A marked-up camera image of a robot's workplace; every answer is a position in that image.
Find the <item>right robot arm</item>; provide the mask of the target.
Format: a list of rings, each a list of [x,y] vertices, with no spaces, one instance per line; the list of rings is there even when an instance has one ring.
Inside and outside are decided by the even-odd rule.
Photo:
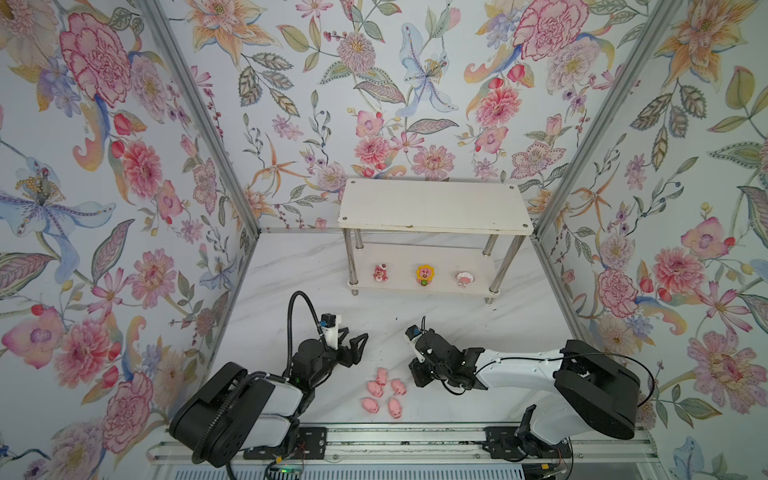
[[[509,461],[566,459],[573,437],[597,432],[631,440],[641,404],[640,380],[620,363],[576,339],[559,350],[528,354],[458,349],[433,329],[412,325],[405,336],[415,357],[415,385],[440,382],[450,393],[524,388],[544,393],[516,427],[488,427],[484,448]]]

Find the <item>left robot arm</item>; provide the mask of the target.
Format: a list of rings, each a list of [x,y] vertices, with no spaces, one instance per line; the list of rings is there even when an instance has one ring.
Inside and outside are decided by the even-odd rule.
[[[190,449],[194,464],[215,468],[229,467],[241,451],[286,459],[306,448],[300,416],[316,390],[336,367],[362,360],[369,335],[344,344],[348,334],[346,327],[323,327],[289,351],[281,375],[225,364],[174,415],[170,436]]]

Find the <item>pink bear white bowl toy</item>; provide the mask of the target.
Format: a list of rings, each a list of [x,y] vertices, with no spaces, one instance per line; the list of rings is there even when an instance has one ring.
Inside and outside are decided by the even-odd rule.
[[[459,288],[465,289],[475,281],[475,277],[470,272],[462,271],[456,274],[455,280]]]

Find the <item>pink bear with strawberry hat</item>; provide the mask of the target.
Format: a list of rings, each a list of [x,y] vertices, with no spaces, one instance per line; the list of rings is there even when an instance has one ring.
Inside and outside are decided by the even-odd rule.
[[[377,264],[374,267],[373,279],[377,283],[383,283],[388,280],[388,272],[386,264]]]

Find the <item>pink bear yellow flower toy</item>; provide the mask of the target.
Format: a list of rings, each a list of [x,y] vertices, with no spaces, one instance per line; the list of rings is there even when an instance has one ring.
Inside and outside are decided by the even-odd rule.
[[[416,276],[418,283],[421,286],[426,287],[432,283],[435,276],[435,270],[430,265],[422,265],[417,268]]]

